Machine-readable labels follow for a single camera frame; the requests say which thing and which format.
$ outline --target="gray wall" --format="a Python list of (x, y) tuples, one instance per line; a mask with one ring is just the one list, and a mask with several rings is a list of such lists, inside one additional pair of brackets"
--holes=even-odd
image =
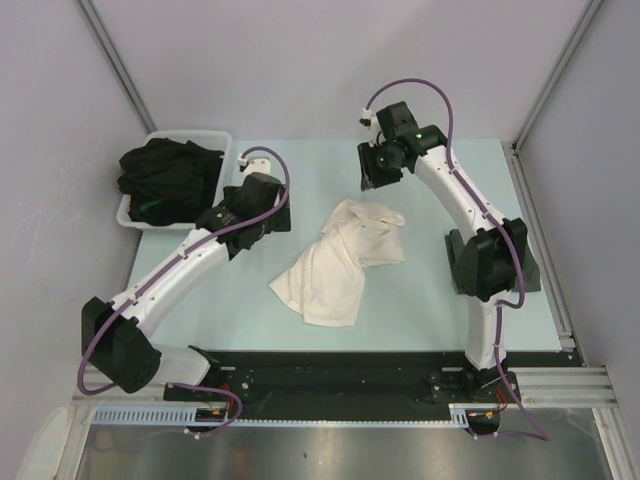
[(117, 160), (142, 129), (70, 0), (0, 0), (0, 477), (68, 404), (80, 308), (123, 283)]
[[(159, 128), (358, 138), (385, 83), (445, 89), (461, 137), (511, 140), (587, 0), (95, 0)], [(440, 98), (398, 87), (422, 122)]]
[(640, 447), (640, 2), (608, 2), (523, 150), (571, 313)]

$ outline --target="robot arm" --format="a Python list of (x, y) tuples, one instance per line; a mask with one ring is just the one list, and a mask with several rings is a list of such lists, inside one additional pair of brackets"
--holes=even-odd
[[(458, 289), (470, 297), (465, 353), (476, 370), (492, 369), (496, 366), (495, 309), (514, 288), (516, 269), (502, 234), (490, 219), (503, 222), (519, 258), (526, 246), (524, 222), (505, 219), (479, 193), (455, 155), (447, 157), (447, 139), (440, 129), (433, 125), (419, 128), (406, 103), (390, 105), (375, 115), (364, 110), (361, 123), (371, 131), (371, 140), (358, 146), (361, 189), (399, 182), (401, 169), (407, 168), (436, 194), (460, 229), (465, 246), (456, 259), (453, 278)], [(503, 338), (500, 361), (505, 358)]]
[(241, 187), (225, 187), (224, 200), (205, 212), (180, 246), (144, 279), (109, 302), (94, 297), (82, 309), (82, 375), (91, 363), (133, 393), (155, 383), (199, 384), (210, 364), (196, 349), (153, 344), (166, 314), (206, 274), (271, 232), (291, 230), (288, 189), (259, 170), (245, 170)]

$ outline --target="white plastic bin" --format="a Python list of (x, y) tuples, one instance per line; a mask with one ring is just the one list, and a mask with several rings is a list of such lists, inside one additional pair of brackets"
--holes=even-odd
[[(229, 157), (231, 155), (231, 135), (226, 132), (216, 132), (213, 130), (161, 130), (153, 132), (145, 139), (145, 145), (152, 138), (168, 138), (175, 142), (187, 143), (191, 140), (193, 143), (200, 145), (208, 150), (221, 150), (224, 152), (222, 158), (222, 167), (218, 184), (216, 185), (216, 195), (213, 204), (216, 205), (222, 200), (222, 187), (224, 179), (227, 176), (229, 168)], [(133, 222), (129, 217), (129, 204), (131, 203), (131, 195), (123, 195), (116, 213), (116, 220), (123, 227), (135, 227), (140, 230), (190, 230), (195, 227), (193, 223), (174, 223), (164, 227), (155, 227), (145, 222)]]

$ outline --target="purple cable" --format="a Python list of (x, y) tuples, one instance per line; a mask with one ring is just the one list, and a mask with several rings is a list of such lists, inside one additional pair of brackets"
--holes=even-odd
[[(153, 285), (155, 285), (158, 282), (158, 280), (160, 280), (164, 275), (166, 275), (166, 273), (169, 270), (171, 270), (176, 264), (180, 263), (181, 260), (186, 260), (188, 258), (188, 255), (192, 253), (194, 250), (196, 250), (197, 248), (201, 247), (205, 243), (215, 240), (219, 236), (226, 235), (236, 230), (240, 230), (241, 228), (255, 225), (256, 223), (260, 223), (266, 220), (267, 218), (269, 218), (270, 216), (274, 215), (275, 213), (277, 213), (278, 210), (280, 210), (282, 207), (285, 206), (285, 204), (289, 200), (289, 191), (291, 188), (291, 179), (289, 176), (289, 169), (287, 168), (286, 163), (284, 162), (282, 157), (278, 155), (278, 153), (276, 153), (274, 150), (268, 147), (260, 147), (260, 146), (251, 147), (248, 150), (244, 151), (244, 153), (242, 154), (242, 157), (246, 157), (250, 153), (253, 153), (256, 151), (264, 151), (264, 152), (270, 153), (271, 155), (274, 156), (274, 158), (278, 161), (278, 163), (280, 163), (280, 166), (282, 167), (282, 170), (284, 172), (284, 178), (285, 178), (284, 193), (282, 194), (282, 197), (280, 197), (280, 200), (278, 201), (278, 203), (273, 208), (267, 210), (265, 213), (261, 215), (258, 215), (254, 218), (250, 218), (249, 220), (245, 220), (244, 222), (237, 223), (230, 227), (222, 228), (217, 232), (213, 232), (210, 235), (207, 235), (206, 237), (198, 240), (196, 243), (194, 243), (193, 245), (185, 249), (184, 257), (181, 257), (180, 255), (176, 255), (169, 262), (167, 262), (167, 264), (164, 267), (158, 270), (158, 272), (153, 277), (151, 277), (144, 285), (142, 285), (140, 289), (138, 289), (138, 291), (135, 294), (136, 300), (138, 300), (147, 290), (149, 290)], [(83, 395), (86, 395), (86, 396), (98, 395), (116, 386), (115, 383), (110, 383), (109, 385), (105, 385), (95, 390), (89, 390), (84, 383), (84, 374), (87, 369), (87, 366), (89, 365), (89, 359), (93, 355), (93, 352), (95, 351), (96, 346), (98, 345), (100, 340), (102, 340), (102, 337), (104, 336), (106, 331), (109, 329), (109, 327), (111, 327), (113, 322), (115, 322), (116, 319), (133, 303), (134, 303), (134, 300), (129, 299), (126, 302), (124, 302), (122, 305), (120, 305), (120, 307), (118, 307), (109, 316), (109, 318), (107, 318), (107, 320), (102, 324), (102, 327), (98, 329), (94, 337), (91, 339), (91, 342), (89, 342), (89, 345), (87, 346), (87, 349), (85, 350), (84, 355), (82, 356), (80, 366), (78, 367), (78, 373), (76, 375), (76, 383), (78, 385), (78, 390), (80, 390), (80, 392)]]
[(509, 379), (507, 378), (507, 375), (504, 373), (504, 369), (502, 368), (502, 363), (500, 363), (500, 339), (502, 338), (502, 325), (503, 325), (503, 321), (502, 321), (502, 306), (501, 305), (498, 306), (496, 313), (497, 313), (497, 315), (496, 315), (496, 343), (494, 344), (494, 347), (493, 347), (493, 356), (494, 356), (494, 359), (496, 361), (496, 365), (498, 367), (498, 373), (500, 374), (500, 379), (502, 380), (502, 383), (504, 383), (504, 386), (507, 389), (507, 391), (509, 392), (509, 395), (511, 395), (511, 398), (513, 398), (513, 401), (516, 402), (516, 404), (518, 405), (518, 408), (520, 409), (522, 414), (525, 417), (527, 417), (527, 420), (529, 420), (529, 423), (533, 426), (533, 428), (535, 428), (538, 431), (538, 433), (524, 432), (524, 431), (520, 431), (520, 430), (510, 430), (510, 431), (506, 431), (506, 432), (497, 432), (495, 434), (477, 435), (471, 429), (471, 427), (469, 427), (468, 431), (469, 431), (469, 433), (471, 433), (473, 435), (474, 438), (530, 437), (530, 438), (535, 438), (537, 440), (544, 440), (545, 442), (550, 442), (551, 441), (551, 437), (549, 437), (547, 432), (545, 432), (544, 428), (542, 427), (542, 425), (540, 425), (540, 423), (538, 422), (536, 417), (533, 415), (533, 413), (531, 413), (527, 409), (527, 407), (525, 407), (522, 404), (522, 400), (520, 400), (518, 395), (516, 395), (516, 392), (511, 388), (511, 383), (509, 382)]
[(458, 170), (455, 168), (455, 164), (453, 163), (453, 151), (452, 151), (453, 149), (453, 106), (451, 105), (451, 101), (449, 100), (449, 97), (447, 96), (447, 94), (444, 93), (444, 90), (442, 90), (442, 88), (440, 88), (435, 83), (432, 83), (428, 80), (424, 80), (422, 78), (403, 78), (391, 83), (387, 83), (384, 87), (378, 89), (378, 91), (376, 91), (376, 93), (374, 93), (373, 96), (369, 99), (369, 101), (367, 102), (367, 106), (365, 108), (369, 110), (374, 100), (378, 98), (378, 96), (380, 96), (380, 94), (385, 90), (388, 90), (391, 87), (394, 87), (396, 85), (400, 85), (403, 83), (418, 83), (421, 85), (426, 85), (427, 87), (430, 87), (436, 92), (438, 92), (440, 97), (442, 97), (442, 100), (444, 100), (444, 103), (447, 106), (447, 113), (449, 114), (449, 129), (447, 131), (447, 146), (445, 149), (445, 154), (447, 157), (447, 165), (451, 170), (450, 173), (453, 173), (453, 175), (456, 177), (460, 185), (462, 185), (462, 188), (464, 188), (466, 192), (469, 194), (469, 196), (471, 196), (471, 198), (476, 203), (476, 205), (478, 206), (482, 214), (485, 215), (486, 218), (498, 229), (498, 231), (502, 235), (502, 238), (504, 238), (504, 241), (507, 244), (509, 253), (511, 254), (511, 260), (513, 261), (513, 265), (515, 266), (516, 277), (518, 279), (518, 290), (519, 290), (518, 303), (511, 303), (507, 301), (501, 301), (499, 303), (501, 305), (506, 305), (511, 308), (516, 308), (516, 309), (521, 308), (522, 305), (524, 305), (525, 288), (524, 288), (524, 276), (522, 274), (522, 267), (520, 265), (520, 260), (518, 258), (518, 252), (516, 251), (516, 248), (513, 245), (513, 242), (511, 241), (511, 238), (509, 237), (509, 234), (507, 233), (507, 231), (502, 227), (500, 222), (498, 222), (498, 220), (496, 220), (496, 218), (489, 213), (487, 206), (484, 204), (482, 200), (480, 200), (480, 197), (478, 196), (478, 194), (471, 187), (471, 185), (469, 185), (469, 183), (464, 179), (462, 174), (458, 172)]

